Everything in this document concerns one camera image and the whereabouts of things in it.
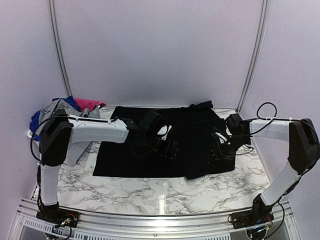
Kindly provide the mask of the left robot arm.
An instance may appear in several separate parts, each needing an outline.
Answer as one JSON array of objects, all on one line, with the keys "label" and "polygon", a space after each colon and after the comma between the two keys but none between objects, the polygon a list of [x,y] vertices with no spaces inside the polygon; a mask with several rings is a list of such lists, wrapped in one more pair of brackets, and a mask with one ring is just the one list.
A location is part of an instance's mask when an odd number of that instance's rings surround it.
[{"label": "left robot arm", "polygon": [[156,111],[151,110],[143,118],[115,117],[112,119],[87,118],[57,110],[53,116],[38,124],[33,135],[39,136],[37,158],[37,205],[41,214],[51,222],[63,219],[58,202],[58,178],[61,165],[75,165],[90,142],[129,143],[141,146],[161,157],[173,158],[178,152],[178,143],[169,138],[172,126]]}]

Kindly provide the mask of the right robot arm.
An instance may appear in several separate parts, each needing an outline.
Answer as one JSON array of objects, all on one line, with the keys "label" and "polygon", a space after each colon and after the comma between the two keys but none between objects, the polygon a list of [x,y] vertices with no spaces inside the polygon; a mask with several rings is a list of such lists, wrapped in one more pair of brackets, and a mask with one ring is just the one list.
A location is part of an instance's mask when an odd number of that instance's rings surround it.
[{"label": "right robot arm", "polygon": [[227,134],[217,128],[213,130],[217,139],[212,150],[213,160],[234,160],[237,151],[250,142],[266,143],[266,147],[259,146],[258,150],[265,153],[265,157],[274,157],[273,160],[263,159],[273,177],[270,185],[255,197],[247,214],[252,224],[258,224],[319,161],[320,140],[309,118],[243,119],[239,114],[231,114],[225,123],[229,130]]}]

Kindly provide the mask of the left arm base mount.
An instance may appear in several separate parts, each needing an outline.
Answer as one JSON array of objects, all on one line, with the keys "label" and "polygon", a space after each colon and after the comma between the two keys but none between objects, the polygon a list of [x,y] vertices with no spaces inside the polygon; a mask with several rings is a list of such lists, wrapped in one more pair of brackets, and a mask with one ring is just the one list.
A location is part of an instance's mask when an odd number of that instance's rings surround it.
[{"label": "left arm base mount", "polygon": [[55,224],[55,228],[68,226],[76,228],[78,225],[80,213],[78,211],[60,208],[57,205],[44,206],[39,209],[36,218],[48,223]]}]

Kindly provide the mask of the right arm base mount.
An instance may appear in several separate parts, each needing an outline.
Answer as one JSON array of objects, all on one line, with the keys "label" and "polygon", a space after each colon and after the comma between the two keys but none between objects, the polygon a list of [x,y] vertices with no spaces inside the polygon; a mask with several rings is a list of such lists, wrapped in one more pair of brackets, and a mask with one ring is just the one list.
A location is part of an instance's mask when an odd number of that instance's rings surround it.
[{"label": "right arm base mount", "polygon": [[252,210],[234,212],[229,215],[228,222],[233,225],[234,229],[248,228],[270,224],[274,220],[272,212],[258,215]]}]

